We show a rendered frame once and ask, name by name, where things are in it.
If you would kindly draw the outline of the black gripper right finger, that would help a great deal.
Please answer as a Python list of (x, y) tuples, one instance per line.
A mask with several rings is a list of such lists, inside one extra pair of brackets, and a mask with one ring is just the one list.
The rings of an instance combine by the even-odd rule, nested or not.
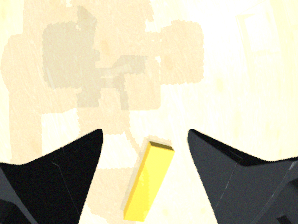
[(218, 224), (257, 224), (283, 186), (298, 179), (298, 156), (258, 159), (194, 128), (186, 143)]

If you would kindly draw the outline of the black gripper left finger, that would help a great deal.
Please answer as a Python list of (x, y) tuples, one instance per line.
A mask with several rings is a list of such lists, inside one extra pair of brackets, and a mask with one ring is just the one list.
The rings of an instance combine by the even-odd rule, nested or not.
[(25, 164), (0, 163), (0, 198), (31, 224), (78, 224), (104, 144), (102, 128)]

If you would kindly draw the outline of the yellow rectangular bar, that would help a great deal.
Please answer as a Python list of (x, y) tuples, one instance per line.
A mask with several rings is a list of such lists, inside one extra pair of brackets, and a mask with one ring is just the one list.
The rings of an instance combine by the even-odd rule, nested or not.
[(174, 153), (176, 151), (170, 145), (148, 140), (144, 160), (122, 212), (124, 220), (145, 221), (172, 163)]

